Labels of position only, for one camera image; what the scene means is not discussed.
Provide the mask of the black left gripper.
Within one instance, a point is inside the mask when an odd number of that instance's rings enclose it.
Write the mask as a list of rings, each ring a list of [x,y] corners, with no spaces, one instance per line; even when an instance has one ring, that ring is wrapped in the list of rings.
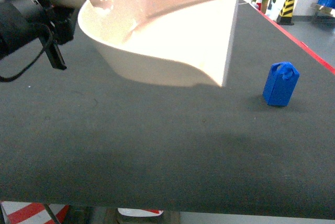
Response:
[[[77,14],[51,0],[10,0],[10,52],[39,39],[51,66],[65,70],[59,46],[73,39]]]

